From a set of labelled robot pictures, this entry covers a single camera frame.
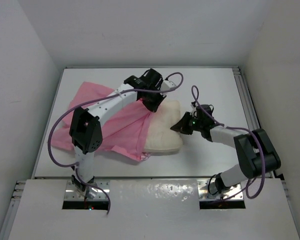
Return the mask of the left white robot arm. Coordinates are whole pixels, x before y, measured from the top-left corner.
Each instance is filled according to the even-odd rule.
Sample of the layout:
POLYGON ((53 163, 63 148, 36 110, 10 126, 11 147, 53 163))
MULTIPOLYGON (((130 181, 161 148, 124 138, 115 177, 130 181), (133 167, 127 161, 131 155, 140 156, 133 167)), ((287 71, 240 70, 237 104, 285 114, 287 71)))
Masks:
POLYGON ((130 76, 108 96, 110 99, 98 100, 88 108, 79 107, 73 112, 69 135, 74 145, 75 166, 72 183, 81 191, 94 179, 94 152, 103 142, 102 127, 125 106, 141 100, 145 107, 156 112, 166 94, 162 91, 175 86, 154 69, 147 70, 142 76, 130 76))

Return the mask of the pink satin pillowcase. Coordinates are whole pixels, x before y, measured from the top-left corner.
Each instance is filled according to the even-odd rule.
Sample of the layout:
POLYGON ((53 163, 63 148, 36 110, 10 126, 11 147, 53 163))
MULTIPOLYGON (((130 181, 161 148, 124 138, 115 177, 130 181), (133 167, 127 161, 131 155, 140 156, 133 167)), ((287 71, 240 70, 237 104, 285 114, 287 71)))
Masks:
MULTIPOLYGON (((107 86, 84 82, 68 108, 106 97, 113 91, 107 86)), ((140 100, 127 105, 102 127, 103 140, 97 150, 112 151, 137 162, 145 160, 147 158, 145 144, 153 115, 140 100)))

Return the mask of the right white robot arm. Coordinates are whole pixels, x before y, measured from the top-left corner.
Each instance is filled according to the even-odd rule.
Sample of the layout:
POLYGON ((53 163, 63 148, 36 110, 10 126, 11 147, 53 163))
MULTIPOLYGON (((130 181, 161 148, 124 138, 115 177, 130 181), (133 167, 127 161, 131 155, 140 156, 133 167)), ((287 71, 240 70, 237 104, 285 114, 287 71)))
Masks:
POLYGON ((250 184, 255 178, 264 177, 281 167, 281 159, 264 129, 250 131, 225 126, 213 119, 212 105, 198 105, 196 102, 191 105, 192 111, 185 112, 170 129, 183 135, 199 132, 209 142, 234 148, 237 155, 235 166, 209 179, 207 191, 210 195, 223 194, 243 181, 250 184))

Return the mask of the cream white pillow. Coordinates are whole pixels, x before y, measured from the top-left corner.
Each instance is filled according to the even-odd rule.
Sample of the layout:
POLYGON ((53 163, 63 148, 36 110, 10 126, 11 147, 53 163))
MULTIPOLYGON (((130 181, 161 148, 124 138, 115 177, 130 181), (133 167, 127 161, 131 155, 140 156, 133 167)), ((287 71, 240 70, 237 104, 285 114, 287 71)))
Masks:
POLYGON ((171 130, 181 120, 181 106, 177 100, 165 99, 153 114, 143 151, 149 154, 172 154, 183 146, 178 132, 171 130))

